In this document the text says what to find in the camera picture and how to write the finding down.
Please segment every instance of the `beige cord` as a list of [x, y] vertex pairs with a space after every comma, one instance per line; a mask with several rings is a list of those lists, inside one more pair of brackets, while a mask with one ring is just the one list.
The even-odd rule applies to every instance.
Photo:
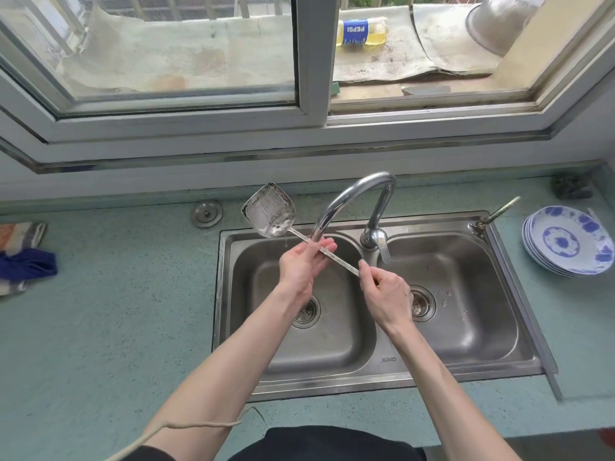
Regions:
[[146, 434], [141, 435], [134, 442], [129, 444], [126, 448], [119, 450], [115, 455], [108, 457], [104, 461], [119, 461], [128, 456], [134, 450], [139, 448], [143, 443], [147, 442], [155, 434], [160, 432], [163, 428], [192, 428], [192, 427], [234, 427], [241, 424], [241, 419], [236, 422], [193, 422], [191, 424], [176, 424], [175, 422], [162, 422], [161, 424], [148, 431]]

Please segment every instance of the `metal pot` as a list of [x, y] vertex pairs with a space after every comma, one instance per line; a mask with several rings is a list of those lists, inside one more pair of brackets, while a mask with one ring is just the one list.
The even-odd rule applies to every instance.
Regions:
[[544, 0], [483, 0], [465, 20], [476, 42], [504, 56]]

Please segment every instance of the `faucet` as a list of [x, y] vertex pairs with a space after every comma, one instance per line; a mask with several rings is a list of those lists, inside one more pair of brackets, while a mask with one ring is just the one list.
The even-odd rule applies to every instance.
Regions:
[[395, 183], [397, 182], [395, 176], [386, 171], [380, 171], [379, 173], [373, 173], [369, 176], [359, 179], [356, 183], [351, 185], [348, 189], [338, 195], [333, 202], [325, 209], [319, 220], [314, 225], [312, 235], [310, 239], [312, 241], [320, 241], [322, 234], [327, 229], [327, 226], [331, 223], [333, 217], [335, 217], [340, 210], [346, 205], [355, 200], [359, 195], [363, 194], [366, 190], [371, 189], [374, 186], [384, 183], [380, 198], [376, 203], [370, 220], [365, 226], [365, 231], [361, 235], [361, 245], [365, 249], [371, 251], [376, 248], [380, 251], [380, 256], [384, 263], [390, 262], [389, 246], [387, 244], [387, 236], [384, 230], [378, 228], [378, 222], [382, 216], [382, 212], [386, 208], [393, 191], [395, 190]]

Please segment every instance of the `stainless steel sink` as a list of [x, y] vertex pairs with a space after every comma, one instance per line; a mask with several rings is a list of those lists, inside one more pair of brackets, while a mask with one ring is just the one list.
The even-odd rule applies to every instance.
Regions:
[[[495, 228], [490, 225], [480, 237], [469, 227], [485, 214], [381, 219], [392, 258], [387, 265], [377, 251], [361, 247], [365, 221], [331, 223], [327, 236], [335, 238], [345, 261], [356, 265], [363, 257], [411, 285], [416, 325], [458, 380], [555, 369]], [[295, 228], [309, 235], [312, 225]], [[273, 290], [278, 260], [296, 243], [264, 239], [253, 230], [221, 233], [214, 349]], [[371, 318], [355, 276], [332, 264], [316, 279], [313, 294], [250, 401], [414, 385]]]

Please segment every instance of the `drain strainer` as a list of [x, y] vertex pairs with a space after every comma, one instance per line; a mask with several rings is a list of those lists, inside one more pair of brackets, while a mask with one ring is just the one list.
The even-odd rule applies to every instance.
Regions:
[[410, 290], [414, 296], [412, 320], [415, 322], [426, 322], [435, 314], [434, 295], [427, 288], [419, 285], [410, 285]]
[[303, 309], [299, 311], [297, 317], [295, 317], [295, 321], [293, 322], [293, 327], [297, 328], [310, 328], [314, 325], [320, 317], [320, 302], [314, 296], [310, 298]]

